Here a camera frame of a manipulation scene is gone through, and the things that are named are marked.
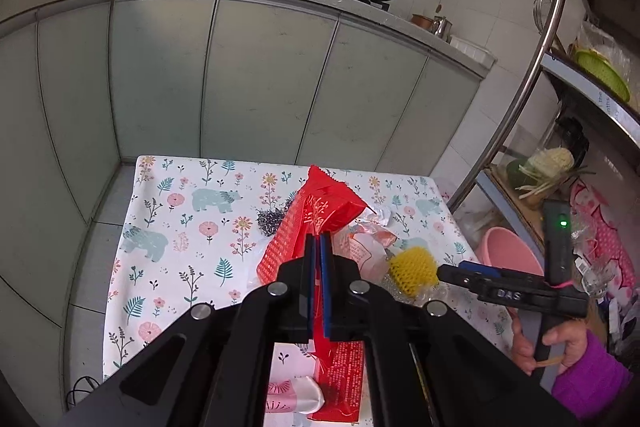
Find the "purple sleeve forearm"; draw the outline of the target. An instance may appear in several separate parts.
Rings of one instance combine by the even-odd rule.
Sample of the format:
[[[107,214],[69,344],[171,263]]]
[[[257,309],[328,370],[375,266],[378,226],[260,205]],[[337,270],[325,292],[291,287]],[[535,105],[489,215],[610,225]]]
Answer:
[[[616,361],[588,331],[582,357],[556,377],[551,394],[581,421],[595,417],[621,395],[634,374]]]

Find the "right hand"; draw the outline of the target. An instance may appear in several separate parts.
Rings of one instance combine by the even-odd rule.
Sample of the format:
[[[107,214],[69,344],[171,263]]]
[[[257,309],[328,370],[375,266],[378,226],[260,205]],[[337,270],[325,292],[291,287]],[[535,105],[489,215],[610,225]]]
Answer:
[[[527,375],[532,375],[533,370],[537,367],[534,358],[535,347],[523,334],[518,312],[510,309],[509,313],[512,319],[513,333],[511,359]],[[582,320],[563,322],[549,329],[542,336],[542,343],[548,347],[563,343],[564,352],[559,364],[559,373],[562,374],[575,365],[586,353],[588,348],[587,325]]]

